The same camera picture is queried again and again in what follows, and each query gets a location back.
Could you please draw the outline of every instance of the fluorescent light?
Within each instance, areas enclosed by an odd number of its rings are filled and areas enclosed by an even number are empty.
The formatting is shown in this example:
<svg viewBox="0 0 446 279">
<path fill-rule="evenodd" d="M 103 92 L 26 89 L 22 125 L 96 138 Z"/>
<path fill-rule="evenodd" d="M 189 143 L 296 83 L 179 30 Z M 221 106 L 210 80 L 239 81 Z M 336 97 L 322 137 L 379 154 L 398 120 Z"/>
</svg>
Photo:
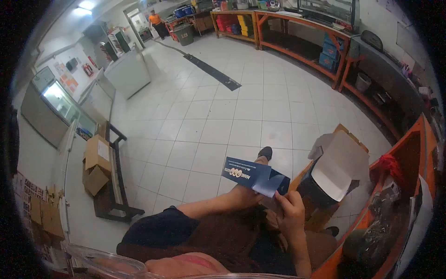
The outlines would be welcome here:
<svg viewBox="0 0 446 279">
<path fill-rule="evenodd" d="M 87 9 L 84 9 L 84 8 L 81 8 L 81 7 L 77 8 L 77 9 L 74 9 L 74 12 L 76 14 L 80 15 L 80 16 L 85 16 L 85 15 L 90 15 L 91 16 L 92 15 L 92 12 L 90 10 L 87 10 Z"/>
<path fill-rule="evenodd" d="M 82 3 L 79 4 L 79 8 L 83 8 L 86 10 L 92 10 L 95 7 L 95 4 L 93 4 L 90 1 L 83 1 Z"/>
</svg>

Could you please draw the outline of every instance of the paper notice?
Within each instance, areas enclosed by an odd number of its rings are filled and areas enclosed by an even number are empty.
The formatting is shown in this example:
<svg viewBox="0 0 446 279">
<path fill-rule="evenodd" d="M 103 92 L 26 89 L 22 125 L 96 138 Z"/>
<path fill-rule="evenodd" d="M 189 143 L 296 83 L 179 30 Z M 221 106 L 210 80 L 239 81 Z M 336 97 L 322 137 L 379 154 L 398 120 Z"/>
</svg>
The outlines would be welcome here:
<svg viewBox="0 0 446 279">
<path fill-rule="evenodd" d="M 98 141 L 98 155 L 110 161 L 108 146 L 102 141 Z"/>
</svg>

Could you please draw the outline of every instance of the hand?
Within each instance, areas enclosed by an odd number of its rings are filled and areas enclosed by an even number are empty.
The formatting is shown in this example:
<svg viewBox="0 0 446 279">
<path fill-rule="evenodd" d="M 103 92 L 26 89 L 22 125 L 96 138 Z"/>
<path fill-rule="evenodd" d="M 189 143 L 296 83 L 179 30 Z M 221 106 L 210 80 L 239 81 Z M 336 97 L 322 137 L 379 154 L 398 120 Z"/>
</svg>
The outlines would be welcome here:
<svg viewBox="0 0 446 279">
<path fill-rule="evenodd" d="M 277 218 L 279 230 L 282 232 L 289 245 L 298 242 L 298 238 L 305 237 L 305 207 L 301 195 L 297 191 L 281 196 L 276 191 L 274 197 L 284 211 L 284 218 Z"/>
<path fill-rule="evenodd" d="M 264 198 L 262 194 L 256 194 L 254 190 L 237 184 L 229 193 L 222 195 L 227 203 L 228 209 L 242 210 L 253 207 Z"/>
</svg>

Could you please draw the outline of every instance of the stacked boxes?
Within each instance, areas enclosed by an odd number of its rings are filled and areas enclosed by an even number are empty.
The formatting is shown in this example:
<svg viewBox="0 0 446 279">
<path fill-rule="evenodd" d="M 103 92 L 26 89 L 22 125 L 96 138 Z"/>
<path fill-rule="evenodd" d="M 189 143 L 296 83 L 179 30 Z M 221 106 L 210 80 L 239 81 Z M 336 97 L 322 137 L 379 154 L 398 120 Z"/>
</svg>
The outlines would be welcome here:
<svg viewBox="0 0 446 279">
<path fill-rule="evenodd" d="M 250 17 L 245 17 L 243 15 L 237 15 L 237 19 L 239 20 L 240 26 L 242 27 L 242 35 L 243 36 L 252 36 L 254 34 L 254 29 L 252 27 L 252 20 Z"/>
<path fill-rule="evenodd" d="M 219 30 L 222 32 L 232 33 L 231 25 L 238 25 L 237 18 L 233 15 L 217 15 L 217 19 L 215 21 L 217 22 Z"/>
<path fill-rule="evenodd" d="M 336 37 L 340 50 L 344 49 L 344 40 Z M 319 56 L 319 64 L 329 69 L 330 71 L 335 71 L 339 62 L 339 52 L 336 46 L 330 39 L 330 36 L 325 33 L 324 45 L 322 47 L 322 52 Z"/>
</svg>

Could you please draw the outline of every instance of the gray trash bin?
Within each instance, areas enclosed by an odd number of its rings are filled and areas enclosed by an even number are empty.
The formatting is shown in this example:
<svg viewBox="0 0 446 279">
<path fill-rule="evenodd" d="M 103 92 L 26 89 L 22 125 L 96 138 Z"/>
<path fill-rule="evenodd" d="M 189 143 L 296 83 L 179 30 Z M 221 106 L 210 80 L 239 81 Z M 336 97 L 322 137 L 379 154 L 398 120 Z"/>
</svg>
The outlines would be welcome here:
<svg viewBox="0 0 446 279">
<path fill-rule="evenodd" d="M 173 32 L 178 38 L 178 41 L 182 46 L 189 45 L 194 42 L 194 33 L 192 27 L 189 24 L 182 24 L 174 28 Z"/>
</svg>

